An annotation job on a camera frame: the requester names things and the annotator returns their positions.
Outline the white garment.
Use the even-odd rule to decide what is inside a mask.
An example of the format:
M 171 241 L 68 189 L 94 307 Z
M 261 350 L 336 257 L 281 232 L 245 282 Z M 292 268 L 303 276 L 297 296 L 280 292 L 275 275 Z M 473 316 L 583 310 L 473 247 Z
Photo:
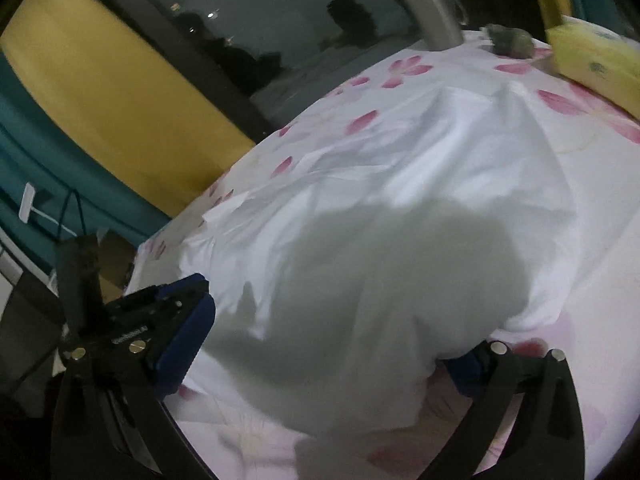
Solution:
M 213 212 L 216 321 L 189 380 L 307 434 L 411 425 L 440 359 L 555 320 L 572 192 L 517 88 L 443 88 Z

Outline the floral pink bed sheet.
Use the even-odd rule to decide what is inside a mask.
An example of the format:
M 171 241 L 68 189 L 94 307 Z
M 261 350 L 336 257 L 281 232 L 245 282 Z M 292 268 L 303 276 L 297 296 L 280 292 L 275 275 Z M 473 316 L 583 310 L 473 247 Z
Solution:
M 550 72 L 414 46 L 318 99 L 138 251 L 217 316 L 180 429 L 221 479 L 409 479 L 488 338 L 561 349 L 596 478 L 639 416 L 639 126 Z

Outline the white desk lamp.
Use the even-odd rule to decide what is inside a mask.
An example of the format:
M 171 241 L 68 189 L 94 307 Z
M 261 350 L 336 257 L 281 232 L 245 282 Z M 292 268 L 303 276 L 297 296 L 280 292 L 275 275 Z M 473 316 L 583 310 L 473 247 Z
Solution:
M 77 233 L 72 229 L 64 226 L 64 224 L 57 218 L 53 218 L 50 214 L 46 214 L 44 211 L 38 209 L 35 206 L 35 198 L 37 195 L 36 188 L 30 183 L 26 182 L 23 188 L 23 194 L 21 198 L 20 206 L 18 207 L 17 217 L 21 222 L 27 224 L 31 216 L 37 216 L 41 219 L 47 220 L 54 224 L 61 232 L 76 236 Z

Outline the left teal curtain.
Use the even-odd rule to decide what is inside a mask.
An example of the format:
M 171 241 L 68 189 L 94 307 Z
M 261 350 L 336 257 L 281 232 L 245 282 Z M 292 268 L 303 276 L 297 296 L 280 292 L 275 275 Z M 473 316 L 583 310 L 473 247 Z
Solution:
M 122 184 L 55 125 L 1 60 L 1 229 L 43 270 L 55 265 L 61 232 L 51 222 L 17 217 L 23 188 L 37 190 L 35 206 L 75 231 L 113 231 L 137 246 L 169 221 Z

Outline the left yellow curtain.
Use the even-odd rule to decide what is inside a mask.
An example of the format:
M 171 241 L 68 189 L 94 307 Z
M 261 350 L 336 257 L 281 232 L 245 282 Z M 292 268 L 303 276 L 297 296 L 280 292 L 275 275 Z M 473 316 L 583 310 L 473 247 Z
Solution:
M 23 0 L 1 50 L 70 140 L 168 216 L 239 194 L 230 169 L 253 142 L 98 0 Z

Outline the yellow tissue pack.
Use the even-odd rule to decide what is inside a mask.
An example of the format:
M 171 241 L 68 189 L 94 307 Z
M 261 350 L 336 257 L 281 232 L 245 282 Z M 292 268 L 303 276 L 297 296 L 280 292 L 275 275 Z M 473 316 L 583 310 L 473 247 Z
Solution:
M 556 71 L 639 118 L 639 43 L 571 18 L 546 31 Z

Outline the small grey object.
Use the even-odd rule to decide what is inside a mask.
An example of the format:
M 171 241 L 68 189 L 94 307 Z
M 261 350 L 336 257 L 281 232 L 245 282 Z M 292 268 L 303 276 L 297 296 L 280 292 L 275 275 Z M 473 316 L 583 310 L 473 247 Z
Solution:
M 488 24 L 485 32 L 491 42 L 492 52 L 496 55 L 507 58 L 532 58 L 535 54 L 533 37 L 526 30 Z

